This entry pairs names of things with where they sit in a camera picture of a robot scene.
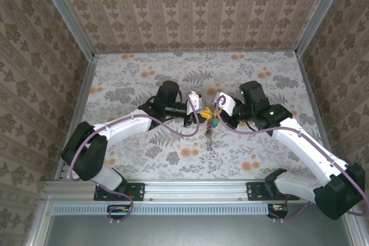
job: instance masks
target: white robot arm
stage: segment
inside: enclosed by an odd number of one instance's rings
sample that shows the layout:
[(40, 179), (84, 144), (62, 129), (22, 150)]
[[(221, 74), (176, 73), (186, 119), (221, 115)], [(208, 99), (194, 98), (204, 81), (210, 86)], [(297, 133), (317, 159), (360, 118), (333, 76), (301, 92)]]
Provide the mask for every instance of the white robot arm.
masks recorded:
[[(178, 94), (181, 101), (175, 102)], [(104, 164), (106, 149), (131, 135), (157, 127), (158, 122), (164, 122), (167, 116), (183, 118), (185, 127), (191, 125), (195, 117), (198, 117), (196, 113), (205, 109), (205, 102), (196, 92), (189, 94), (189, 101), (182, 103), (178, 84), (165, 81), (156, 96), (126, 116), (94, 126), (87, 122), (80, 123), (61, 154), (62, 159), (72, 167), (71, 177), (83, 181), (92, 180), (110, 191), (119, 190), (120, 187), (123, 190), (127, 183), (125, 178)]]
[[(265, 184), (270, 185), (272, 182), (273, 189), (278, 194), (290, 194), (316, 203), (319, 209), (332, 219), (339, 218), (362, 200), (357, 189), (342, 175), (337, 166), (364, 190), (365, 173), (362, 167), (358, 164), (348, 165), (319, 145), (302, 129), (287, 109), (280, 104), (269, 104), (259, 83), (255, 81), (245, 83), (240, 86), (240, 91), (244, 103), (224, 93), (216, 94), (214, 102), (221, 96), (225, 99), (219, 103), (219, 107), (223, 109), (220, 113), (222, 121), (232, 129), (236, 129), (240, 121), (253, 121), (260, 130), (271, 127), (298, 130), (297, 134), (288, 130), (266, 131), (272, 138), (289, 147), (315, 175), (313, 179), (278, 169), (265, 179)], [(177, 103), (175, 100), (178, 92), (181, 95), (178, 84), (166, 81), (159, 87), (155, 97), (129, 115), (94, 126), (87, 122), (80, 123), (65, 146), (62, 158), (69, 165), (75, 160), (75, 164), (71, 167), (82, 180), (93, 180), (110, 191), (124, 192), (127, 184), (125, 178), (104, 164), (106, 149), (131, 135), (157, 127), (158, 121), (164, 122), (167, 116), (183, 118), (184, 126), (190, 125), (194, 121), (194, 115), (205, 109), (205, 102), (200, 95), (192, 92), (189, 95), (192, 105), (189, 102), (181, 103), (182, 99)], [(90, 135), (92, 138), (84, 145)], [(318, 145), (330, 161), (303, 137)]]
[[(258, 82), (251, 81), (241, 85), (240, 92), (244, 97), (244, 103), (224, 93), (216, 94), (214, 102), (219, 102), (219, 108), (222, 108), (220, 116), (228, 128), (236, 129), (240, 121), (252, 121), (260, 130), (273, 127), (297, 130), (297, 133), (280, 129), (265, 131), (290, 148), (315, 175), (315, 178), (308, 178), (294, 175), (285, 169), (278, 169), (266, 178), (268, 185), (270, 180), (273, 181), (277, 193), (298, 196), (316, 203), (319, 209), (331, 219), (339, 218), (363, 199), (337, 168), (346, 172), (364, 190), (365, 172), (360, 165), (348, 165), (305, 132), (282, 105), (270, 105)], [(322, 150), (329, 160), (313, 145)]]

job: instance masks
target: aluminum frame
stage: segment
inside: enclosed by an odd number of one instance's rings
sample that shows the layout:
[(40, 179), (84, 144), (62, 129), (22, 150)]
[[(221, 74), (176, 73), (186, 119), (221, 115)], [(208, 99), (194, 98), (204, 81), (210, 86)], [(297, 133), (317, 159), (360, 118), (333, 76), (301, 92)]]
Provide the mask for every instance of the aluminum frame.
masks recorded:
[(302, 56), (309, 45), (312, 37), (314, 36), (315, 32), (317, 31), (320, 23), (324, 19), (324, 16), (329, 10), (330, 5), (332, 4), (333, 0), (319, 0), (318, 4), (311, 15), (309, 22), (307, 23), (297, 45), (295, 48), (296, 53), (298, 56)]
[[(72, 122), (68, 130), (67, 138), (82, 120), (84, 107), (88, 97), (88, 91), (95, 75), (96, 65), (100, 55), (96, 55), (92, 63), (89, 63), (85, 73), (82, 88), (78, 96), (76, 110), (74, 111)], [(299, 56), (298, 64), (302, 72), (303, 81), (306, 84), (310, 103), (317, 119), (319, 132), (322, 136), (324, 146), (331, 150), (322, 119), (315, 101), (307, 73)], [(91, 181), (70, 182), (69, 180), (58, 180), (61, 176), (64, 162), (61, 160), (58, 172), (54, 181), (45, 182), (44, 194), (37, 211), (27, 246), (44, 245), (46, 235), (52, 218), (52, 210), (55, 204), (72, 203), (93, 205), (93, 192), (95, 184)], [(146, 185), (144, 203), (146, 204), (235, 204), (235, 203), (283, 203), (283, 201), (248, 201), (246, 193), (246, 183), (260, 180), (129, 180), (130, 182), (142, 182)], [(305, 200), (290, 201), (294, 203), (304, 203)], [(127, 202), (104, 202), (113, 204), (126, 204)], [(344, 215), (348, 225), (351, 239), (354, 246), (369, 245), (368, 233), (362, 218), (352, 215)]]

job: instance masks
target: orange flower pattern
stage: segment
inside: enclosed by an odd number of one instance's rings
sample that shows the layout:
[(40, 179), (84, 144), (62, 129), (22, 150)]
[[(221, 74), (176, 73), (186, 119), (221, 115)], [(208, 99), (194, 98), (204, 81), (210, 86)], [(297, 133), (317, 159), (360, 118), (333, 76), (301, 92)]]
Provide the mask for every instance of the orange flower pattern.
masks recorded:
[[(135, 110), (156, 94), (165, 80), (179, 84), (182, 93), (194, 90), (211, 103), (224, 91), (241, 99), (238, 86), (249, 80), (263, 85), (271, 103), (291, 109), (305, 129), (319, 140), (315, 118), (293, 52), (202, 52), (101, 55), (84, 120), (94, 124)], [(169, 126), (183, 128), (183, 120)], [(246, 124), (239, 125), (247, 130)], [(251, 179), (263, 178), (282, 167), (308, 175), (309, 170), (288, 148), (267, 134), (238, 136), (219, 125), (213, 151), (206, 150), (206, 126), (191, 138), (180, 139), (162, 127), (137, 134), (107, 149), (106, 160), (121, 174), (138, 179)]]

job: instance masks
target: gray metal panel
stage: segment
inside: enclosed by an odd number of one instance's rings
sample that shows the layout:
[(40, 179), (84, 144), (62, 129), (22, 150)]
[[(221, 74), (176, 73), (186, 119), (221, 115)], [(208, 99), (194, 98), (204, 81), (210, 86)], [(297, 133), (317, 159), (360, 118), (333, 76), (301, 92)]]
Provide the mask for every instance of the gray metal panel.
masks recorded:
[(299, 39), (299, 42), (296, 45), (295, 50), (297, 51), (298, 56), (303, 55), (332, 2), (333, 0), (319, 0), (304, 32), (301, 35), (301, 38)]
[(57, 216), (45, 245), (88, 246), (348, 246), (343, 219), (330, 220), (315, 207), (284, 223), (266, 216), (132, 216), (109, 224), (106, 216)]
[(87, 37), (81, 26), (78, 24), (76, 18), (71, 11), (71, 8), (66, 3), (65, 0), (52, 0), (54, 5), (57, 7), (60, 15), (62, 16), (64, 22), (68, 26), (69, 30), (71, 31), (74, 39), (78, 43), (80, 49), (82, 50), (83, 54), (86, 56), (88, 62), (91, 62), (93, 59), (93, 49), (90, 45)]
[[(52, 215), (107, 215), (108, 204), (56, 204)], [(112, 215), (121, 214), (112, 211)], [(136, 203), (131, 215), (267, 215), (267, 204)]]

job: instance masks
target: floral tablecloth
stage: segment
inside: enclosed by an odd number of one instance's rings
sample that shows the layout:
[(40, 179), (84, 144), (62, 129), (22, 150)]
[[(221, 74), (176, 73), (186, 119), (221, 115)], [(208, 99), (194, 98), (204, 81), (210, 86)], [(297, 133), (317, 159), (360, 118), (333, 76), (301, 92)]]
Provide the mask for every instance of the floral tablecloth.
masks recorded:
[[(165, 80), (177, 82), (183, 94), (202, 94), (208, 104), (218, 91), (241, 99), (239, 85), (256, 80), (272, 104), (284, 105), (320, 141), (292, 51), (101, 55), (84, 120), (97, 124), (126, 115), (155, 95)], [(184, 133), (195, 128), (183, 128), (181, 119), (168, 124)], [(128, 179), (262, 179), (277, 168), (311, 175), (288, 148), (267, 134), (241, 136), (219, 124), (213, 150), (207, 151), (205, 131), (202, 124), (196, 136), (183, 139), (157, 127), (107, 149), (105, 163)]]

